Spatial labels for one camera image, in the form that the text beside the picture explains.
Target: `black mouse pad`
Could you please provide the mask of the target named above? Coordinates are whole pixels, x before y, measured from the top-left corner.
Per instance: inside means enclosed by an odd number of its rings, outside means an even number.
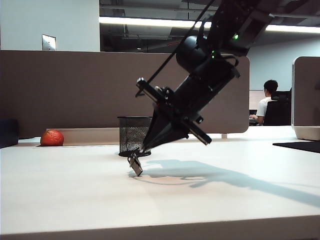
[[[320,154],[320,141],[296,141],[296,142],[273,143],[272,145]]]

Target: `white t-shirt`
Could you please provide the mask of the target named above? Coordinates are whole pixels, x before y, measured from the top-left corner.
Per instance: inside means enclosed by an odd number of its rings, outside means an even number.
[[[270,96],[260,100],[258,104],[258,109],[256,110],[256,115],[264,117],[266,115],[268,102],[272,101]]]

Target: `ceiling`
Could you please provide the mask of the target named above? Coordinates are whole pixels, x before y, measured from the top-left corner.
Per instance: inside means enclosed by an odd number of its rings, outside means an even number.
[[[195,20],[209,0],[100,0],[101,17]],[[221,0],[214,1],[214,14]],[[273,25],[320,27],[320,0],[279,0]],[[100,23],[104,52],[171,53],[188,29]],[[314,38],[311,33],[264,32],[255,46]]]

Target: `black hair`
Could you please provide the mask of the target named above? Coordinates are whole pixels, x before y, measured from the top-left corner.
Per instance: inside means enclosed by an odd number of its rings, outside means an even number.
[[[272,94],[274,91],[278,88],[278,83],[276,80],[268,80],[263,85],[264,90],[268,90],[270,94]]]

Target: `red ball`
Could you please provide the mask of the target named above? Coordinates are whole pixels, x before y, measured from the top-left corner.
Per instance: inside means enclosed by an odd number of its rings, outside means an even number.
[[[40,139],[41,146],[62,146],[64,144],[64,135],[55,129],[49,129],[44,132]]]

